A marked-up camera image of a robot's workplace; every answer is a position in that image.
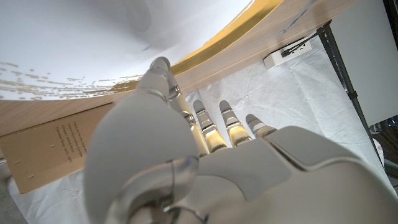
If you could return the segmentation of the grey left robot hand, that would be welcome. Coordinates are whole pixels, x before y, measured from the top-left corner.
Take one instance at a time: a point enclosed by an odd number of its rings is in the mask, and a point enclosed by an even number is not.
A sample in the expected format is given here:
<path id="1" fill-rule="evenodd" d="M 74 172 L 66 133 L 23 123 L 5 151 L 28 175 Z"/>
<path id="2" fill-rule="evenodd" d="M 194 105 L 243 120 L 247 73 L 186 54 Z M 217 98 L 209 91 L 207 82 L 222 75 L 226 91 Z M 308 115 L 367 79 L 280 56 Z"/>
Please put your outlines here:
<path id="1" fill-rule="evenodd" d="M 190 114 L 165 57 L 97 125 L 84 168 L 92 223 L 396 223 L 397 195 L 360 157 L 306 129 Z"/>

